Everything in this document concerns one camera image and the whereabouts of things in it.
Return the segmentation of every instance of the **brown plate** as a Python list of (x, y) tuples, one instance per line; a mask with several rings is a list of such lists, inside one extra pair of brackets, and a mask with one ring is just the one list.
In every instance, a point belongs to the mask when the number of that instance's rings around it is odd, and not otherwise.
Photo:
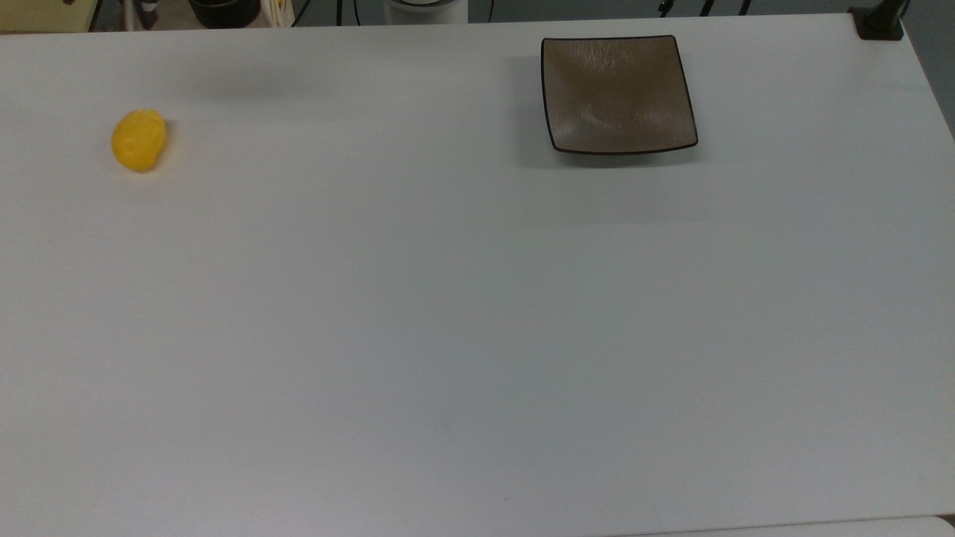
[(541, 83), (558, 151), (633, 155), (698, 142), (672, 35), (544, 39)]

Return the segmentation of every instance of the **white table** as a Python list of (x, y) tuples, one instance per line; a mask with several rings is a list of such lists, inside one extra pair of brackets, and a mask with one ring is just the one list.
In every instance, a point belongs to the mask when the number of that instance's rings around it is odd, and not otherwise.
[(754, 527), (668, 533), (668, 537), (953, 537), (955, 529), (938, 518), (911, 518), (801, 526)]
[[(659, 33), (699, 145), (554, 152), (541, 39)], [(955, 511), (955, 145), (907, 40), (26, 35), (0, 66), (5, 535)], [(143, 176), (108, 143), (139, 107), (171, 125)]]

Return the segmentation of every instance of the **lemon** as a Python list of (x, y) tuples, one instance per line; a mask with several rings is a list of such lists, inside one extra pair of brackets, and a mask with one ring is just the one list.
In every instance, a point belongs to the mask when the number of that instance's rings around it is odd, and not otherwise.
[(120, 164), (144, 172), (153, 167), (166, 142), (166, 123), (159, 112), (134, 110), (113, 131), (113, 155)]

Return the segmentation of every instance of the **yellow object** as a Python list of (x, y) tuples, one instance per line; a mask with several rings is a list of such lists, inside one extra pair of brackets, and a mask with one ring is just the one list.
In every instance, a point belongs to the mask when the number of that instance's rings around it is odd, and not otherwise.
[(0, 33), (88, 32), (96, 0), (0, 0)]
[(113, 131), (113, 155), (120, 164), (144, 172), (153, 167), (166, 142), (166, 123), (159, 112), (134, 110)]

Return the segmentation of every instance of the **dark plate edge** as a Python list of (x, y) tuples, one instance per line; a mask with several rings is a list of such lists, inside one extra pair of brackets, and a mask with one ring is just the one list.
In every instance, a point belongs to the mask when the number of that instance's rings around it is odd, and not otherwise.
[[(683, 88), (687, 92), (687, 105), (690, 107), (690, 122), (693, 124), (693, 143), (679, 145), (675, 147), (665, 147), (663, 149), (651, 149), (649, 151), (577, 151), (575, 149), (566, 149), (557, 145), (554, 141), (554, 130), (550, 126), (550, 114), (547, 111), (547, 81), (543, 72), (543, 46), (547, 41), (616, 41), (623, 39), (651, 39), (657, 37), (670, 37), (673, 39), (673, 46), (676, 47), (676, 61), (680, 64), (680, 75), (683, 77)], [(694, 147), (700, 142), (699, 130), (696, 128), (696, 114), (693, 112), (693, 99), (690, 98), (690, 86), (687, 84), (687, 72), (683, 69), (683, 56), (680, 55), (680, 43), (676, 35), (665, 33), (662, 35), (631, 35), (626, 37), (545, 37), (541, 40), (541, 93), (543, 96), (543, 116), (547, 122), (547, 137), (550, 138), (550, 144), (555, 151), (572, 155), (652, 155), (654, 153), (666, 153), (668, 151), (678, 151)]]

